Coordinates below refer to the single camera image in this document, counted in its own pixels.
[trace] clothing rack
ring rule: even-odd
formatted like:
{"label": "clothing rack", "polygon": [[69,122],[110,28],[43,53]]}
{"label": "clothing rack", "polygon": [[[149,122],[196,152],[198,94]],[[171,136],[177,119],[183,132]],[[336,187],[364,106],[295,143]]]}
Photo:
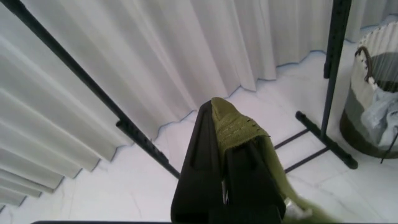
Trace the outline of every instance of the clothing rack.
{"label": "clothing rack", "polygon": [[[76,62],[76,60],[58,43],[57,40],[44,28],[44,26],[26,9],[20,0],[0,0],[13,14],[15,14],[118,118],[115,124],[124,134],[138,144],[146,153],[155,159],[164,169],[174,177],[179,178],[180,173],[170,164],[166,156],[145,136],[145,134],[130,120],[122,109],[106,94],[106,92],[89,76],[89,74]],[[326,135],[328,120],[335,91],[338,66],[343,48],[345,30],[348,21],[351,0],[334,0],[328,38],[328,49],[324,68],[324,78],[329,79],[326,94],[325,109],[323,112],[322,128],[319,129],[300,111],[296,118],[306,127],[305,130],[286,139],[275,146],[275,149],[290,143],[307,132],[315,135],[326,148],[308,156],[285,171],[290,172],[302,164],[311,161],[324,152],[331,150],[349,168],[356,169],[358,163],[344,151],[336,142]]]}

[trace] white curtain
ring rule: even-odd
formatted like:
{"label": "white curtain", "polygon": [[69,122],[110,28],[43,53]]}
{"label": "white curtain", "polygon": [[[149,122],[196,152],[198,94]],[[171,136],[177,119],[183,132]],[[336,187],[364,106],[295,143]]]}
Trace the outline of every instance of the white curtain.
{"label": "white curtain", "polygon": [[[214,96],[327,47],[332,1],[23,0],[150,138]],[[346,38],[398,12],[354,0]],[[130,144],[118,118],[0,6],[0,205],[51,193],[63,177]]]}

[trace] garment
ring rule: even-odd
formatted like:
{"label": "garment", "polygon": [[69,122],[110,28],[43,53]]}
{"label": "garment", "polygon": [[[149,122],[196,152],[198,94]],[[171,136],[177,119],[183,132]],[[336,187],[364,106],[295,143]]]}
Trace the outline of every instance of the garment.
{"label": "garment", "polygon": [[390,93],[376,87],[372,104],[361,115],[361,122],[374,144],[390,146],[398,132],[398,92]]}
{"label": "garment", "polygon": [[[215,124],[218,149],[221,155],[224,155],[228,149],[240,146],[248,141],[254,141],[256,146],[263,152],[264,161],[276,181],[281,196],[284,199],[291,199],[303,210],[312,211],[310,217],[300,220],[300,222],[337,223],[335,219],[320,208],[302,199],[294,192],[265,130],[259,127],[253,119],[241,114],[231,103],[222,98],[211,99],[211,105],[213,107],[212,117]],[[295,221],[287,216],[283,220],[284,223],[293,223]]]}

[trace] woven basket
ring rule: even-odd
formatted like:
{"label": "woven basket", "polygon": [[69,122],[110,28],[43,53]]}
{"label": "woven basket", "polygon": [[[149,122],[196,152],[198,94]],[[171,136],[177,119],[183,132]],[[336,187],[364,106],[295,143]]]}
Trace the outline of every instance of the woven basket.
{"label": "woven basket", "polygon": [[[382,26],[359,41],[351,85],[340,119],[341,134],[351,146],[369,156],[382,158],[388,146],[379,147],[372,142],[361,122],[362,113],[373,100],[374,90],[368,83],[369,77],[373,77],[384,91],[398,91],[398,22]],[[398,158],[396,144],[386,158]]]}

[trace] tile floor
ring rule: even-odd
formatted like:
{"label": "tile floor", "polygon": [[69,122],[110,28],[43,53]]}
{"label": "tile floor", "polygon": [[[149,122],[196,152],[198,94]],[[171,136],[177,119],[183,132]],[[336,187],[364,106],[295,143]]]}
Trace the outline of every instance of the tile floor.
{"label": "tile floor", "polygon": [[[353,155],[359,168],[349,170],[332,152],[326,152],[288,176],[300,195],[344,222],[398,222],[398,160],[380,165],[379,159],[350,148],[338,130],[355,48],[355,44],[345,42],[328,134]],[[239,88],[228,101],[254,118],[277,144],[304,128],[295,119],[297,110],[321,123],[327,87],[327,80],[322,78],[324,61],[323,53],[312,52],[298,65],[279,67],[277,81],[259,80],[257,92]],[[196,116],[193,111],[181,122],[162,127],[155,140],[177,169],[181,169]],[[277,153],[283,166],[288,167],[323,147],[307,133]],[[168,221],[176,184],[177,180],[138,146],[122,147],[113,162],[101,161],[92,173],[83,170],[76,179],[64,180],[53,195],[28,197],[19,208],[6,207],[0,213],[0,223]]]}

